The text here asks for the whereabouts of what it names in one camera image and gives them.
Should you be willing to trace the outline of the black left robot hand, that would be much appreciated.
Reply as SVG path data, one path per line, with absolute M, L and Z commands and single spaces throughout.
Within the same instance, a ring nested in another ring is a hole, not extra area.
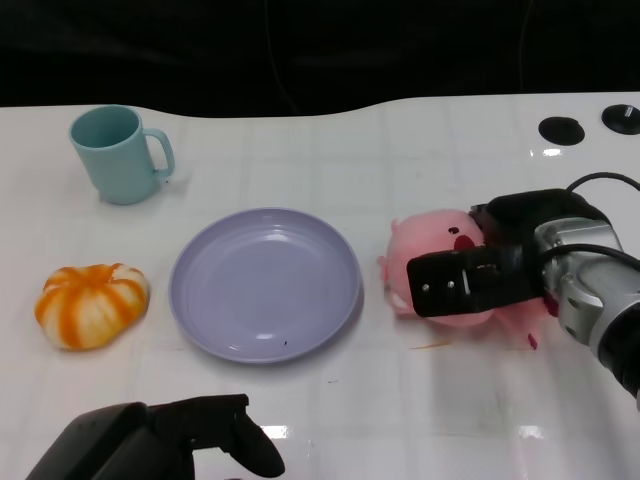
M 76 417 L 31 470 L 30 479 L 193 479 L 193 452 L 219 449 L 255 475 L 285 464 L 246 412 L 245 394 L 149 406 L 118 404 Z

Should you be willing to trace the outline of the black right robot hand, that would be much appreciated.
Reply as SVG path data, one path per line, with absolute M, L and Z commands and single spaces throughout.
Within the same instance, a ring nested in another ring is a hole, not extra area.
M 471 218 L 484 244 L 408 261 L 412 305 L 421 317 L 479 313 L 544 296 L 534 231 L 546 222 L 609 219 L 580 195 L 548 189 L 476 205 Z

